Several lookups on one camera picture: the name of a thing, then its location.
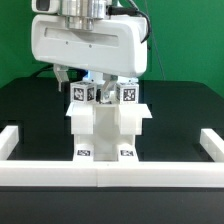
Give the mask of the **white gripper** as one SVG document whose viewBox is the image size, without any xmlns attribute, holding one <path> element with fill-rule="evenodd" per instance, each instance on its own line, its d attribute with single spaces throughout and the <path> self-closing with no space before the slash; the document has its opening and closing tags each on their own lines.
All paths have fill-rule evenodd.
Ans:
<svg viewBox="0 0 224 224">
<path fill-rule="evenodd" d="M 96 21 L 87 31 L 67 28 L 62 16 L 37 15 L 32 22 L 31 48 L 37 60 L 54 64 L 59 91 L 69 82 L 68 67 L 104 73 L 100 101 L 105 103 L 117 76 L 139 77 L 146 71 L 145 32 L 142 17 L 113 16 Z"/>
</svg>

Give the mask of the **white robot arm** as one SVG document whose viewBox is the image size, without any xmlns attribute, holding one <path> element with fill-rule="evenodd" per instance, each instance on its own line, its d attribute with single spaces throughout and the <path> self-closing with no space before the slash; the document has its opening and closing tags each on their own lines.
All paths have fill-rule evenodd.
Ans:
<svg viewBox="0 0 224 224">
<path fill-rule="evenodd" d="M 113 0 L 31 0 L 34 58 L 54 66 L 59 82 L 68 67 L 99 73 L 102 101 L 120 77 L 135 79 L 147 68 L 149 17 Z"/>
</svg>

